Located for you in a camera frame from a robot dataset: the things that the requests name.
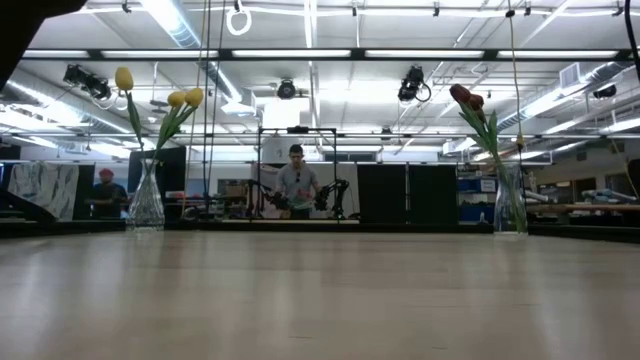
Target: red hat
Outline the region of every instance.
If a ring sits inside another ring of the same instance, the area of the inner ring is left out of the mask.
[[[102,170],[100,170],[100,172],[98,174],[100,176],[102,176],[102,175],[111,175],[111,176],[113,176],[113,171],[111,171],[110,169],[102,169]]]

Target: cable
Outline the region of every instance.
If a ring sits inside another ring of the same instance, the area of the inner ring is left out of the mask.
[[[638,44],[636,43],[636,36],[633,33],[633,24],[631,23],[631,0],[625,0],[624,3],[624,21],[627,26],[627,36],[631,43],[631,52],[633,53],[633,61],[636,64],[636,73],[638,74],[638,81],[640,81],[640,54],[638,54]]]
[[[227,0],[223,1],[222,6],[226,6],[227,5]],[[209,20],[208,20],[208,27],[211,26],[211,12],[209,12]],[[220,52],[222,50],[222,37],[224,34],[224,21],[223,19],[220,19],[220,38],[218,39],[218,52]],[[209,44],[209,37],[207,36],[207,53],[209,52],[210,49],[210,44]],[[220,81],[220,62],[218,61],[218,63],[216,64],[216,88],[215,88],[215,93],[213,96],[213,118],[211,119],[211,149],[209,150],[209,174],[208,174],[208,179],[211,179],[211,169],[213,168],[213,144],[216,138],[216,108],[218,105],[218,82]],[[206,116],[206,108],[207,108],[207,103],[204,104],[205,106],[205,116]],[[207,214],[209,213],[209,201],[207,201]]]
[[[203,6],[206,9],[207,8],[207,1],[203,2]],[[206,20],[206,11],[202,12],[202,31],[200,32],[200,51],[198,52],[198,64],[201,63],[202,61],[202,50],[203,50],[203,46],[204,43],[202,41],[202,39],[204,38],[204,29],[205,29],[205,20]],[[200,86],[200,73],[202,72],[202,67],[198,66],[198,73],[196,75],[196,87]],[[196,113],[198,112],[198,110],[193,112],[193,115],[191,116],[191,135],[189,136],[189,151],[187,152],[187,171],[184,174],[184,189],[185,189],[185,196],[182,198],[182,210],[180,211],[181,216],[184,215],[184,210],[187,206],[187,194],[189,192],[189,173],[191,170],[191,153],[193,152],[193,133],[194,133],[194,129],[196,126]]]

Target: gray t-shirt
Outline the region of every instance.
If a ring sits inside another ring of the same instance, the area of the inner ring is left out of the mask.
[[[318,182],[316,173],[307,165],[302,165],[299,170],[291,164],[283,166],[278,171],[276,189],[282,191],[294,207],[313,199],[311,185]]]

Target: glass vase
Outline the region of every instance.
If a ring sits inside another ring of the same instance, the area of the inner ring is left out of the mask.
[[[496,234],[526,234],[527,213],[522,197],[521,169],[519,164],[502,163],[498,169],[498,194],[493,221]]]
[[[129,206],[127,229],[164,230],[164,204],[156,181],[158,160],[142,159],[142,176]]]

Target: person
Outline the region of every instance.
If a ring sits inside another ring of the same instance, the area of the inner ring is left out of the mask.
[[[311,208],[296,208],[296,206],[303,207],[303,204],[313,199],[312,187],[316,193],[322,189],[318,184],[316,173],[304,163],[303,158],[302,146],[292,145],[289,148],[291,163],[283,166],[276,178],[276,193],[282,194],[289,200],[292,220],[309,219]]]
[[[121,205],[127,202],[127,191],[113,182],[113,171],[100,170],[100,184],[93,187],[93,217],[120,218]]]

